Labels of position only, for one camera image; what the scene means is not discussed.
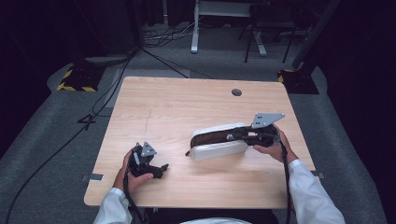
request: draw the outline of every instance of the person's right hand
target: person's right hand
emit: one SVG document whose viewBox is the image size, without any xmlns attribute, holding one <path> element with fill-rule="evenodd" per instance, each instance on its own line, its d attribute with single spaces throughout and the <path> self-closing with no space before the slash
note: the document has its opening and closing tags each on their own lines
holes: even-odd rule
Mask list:
<svg viewBox="0 0 396 224">
<path fill-rule="evenodd" d="M 285 133 L 283 133 L 279 128 L 277 128 L 277 129 L 279 130 L 280 139 L 281 139 L 283 145 L 286 147 L 286 150 L 288 151 L 287 160 L 288 160 L 288 164 L 289 164 L 292 161 L 297 160 L 298 157 L 291 150 L 289 140 L 286 137 Z M 283 162 L 282 147 L 281 147 L 280 143 L 274 143 L 270 147 L 262 147 L 259 145 L 255 145 L 255 146 L 253 146 L 253 148 L 258 150 L 260 153 L 270 155 L 272 158 L 276 159 L 277 161 Z"/>
</svg>

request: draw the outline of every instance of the chair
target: chair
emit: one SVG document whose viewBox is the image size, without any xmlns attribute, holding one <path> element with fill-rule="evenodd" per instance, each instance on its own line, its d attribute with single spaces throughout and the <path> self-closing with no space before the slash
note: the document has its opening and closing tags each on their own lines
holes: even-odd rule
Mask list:
<svg viewBox="0 0 396 224">
<path fill-rule="evenodd" d="M 286 61 L 289 53 L 290 45 L 296 31 L 296 24 L 290 14 L 290 4 L 283 1 L 276 2 L 260 2 L 249 7 L 250 24 L 244 28 L 238 39 L 241 39 L 242 34 L 250 26 L 249 37 L 247 42 L 247 52 L 245 56 L 245 63 L 248 62 L 248 53 L 250 50 L 251 39 L 255 31 L 278 31 L 274 40 L 279 39 L 281 33 L 291 32 L 289 44 L 286 48 L 282 63 Z"/>
</svg>

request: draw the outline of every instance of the desk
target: desk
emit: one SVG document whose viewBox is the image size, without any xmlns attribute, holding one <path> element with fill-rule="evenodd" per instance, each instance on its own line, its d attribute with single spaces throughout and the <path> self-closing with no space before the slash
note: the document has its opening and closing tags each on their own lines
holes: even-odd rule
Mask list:
<svg viewBox="0 0 396 224">
<path fill-rule="evenodd" d="M 248 12 L 252 3 L 234 3 L 234 2 L 207 2 L 195 0 L 194 10 L 194 31 L 192 34 L 191 53 L 198 52 L 199 38 L 199 16 L 231 16 L 231 17 L 250 17 Z M 261 56 L 267 56 L 267 51 L 262 43 L 261 32 L 255 32 L 254 35 Z"/>
<path fill-rule="evenodd" d="M 242 91 L 233 96 L 232 90 Z M 295 153 L 315 170 L 284 86 L 277 82 L 126 77 L 101 146 L 85 204 L 100 205 L 136 142 L 158 152 L 151 165 L 169 163 L 162 179 L 152 179 L 133 199 L 141 207 L 286 208 L 283 165 L 252 147 L 245 153 L 193 161 L 193 131 L 221 124 L 250 124 L 257 112 L 285 113 L 276 125 Z"/>
</svg>

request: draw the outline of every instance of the white desk frame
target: white desk frame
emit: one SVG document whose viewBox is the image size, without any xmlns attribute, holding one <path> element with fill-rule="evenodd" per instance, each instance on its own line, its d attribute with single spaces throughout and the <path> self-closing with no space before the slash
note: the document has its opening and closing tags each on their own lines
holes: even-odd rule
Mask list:
<svg viewBox="0 0 396 224">
<path fill-rule="evenodd" d="M 199 39 L 199 16 L 230 16 L 230 17 L 249 17 L 248 8 L 251 3 L 232 3 L 232 2 L 207 2 L 195 0 L 194 10 L 194 31 L 192 34 L 191 53 L 198 52 L 198 39 Z M 261 33 L 255 33 L 257 47 L 259 48 L 261 56 L 267 56 L 262 39 Z"/>
</svg>

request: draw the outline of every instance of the white sleeve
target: white sleeve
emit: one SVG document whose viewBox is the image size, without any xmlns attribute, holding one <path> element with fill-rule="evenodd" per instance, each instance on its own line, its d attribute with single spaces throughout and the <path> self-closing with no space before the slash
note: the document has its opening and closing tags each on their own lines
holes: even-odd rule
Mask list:
<svg viewBox="0 0 396 224">
<path fill-rule="evenodd" d="M 300 160 L 291 162 L 289 171 L 290 194 L 298 223 L 345 223 L 326 190 Z"/>
<path fill-rule="evenodd" d="M 112 188 L 102 200 L 94 224 L 125 223 L 130 224 L 132 216 L 128 210 L 129 202 L 122 190 Z"/>
</svg>

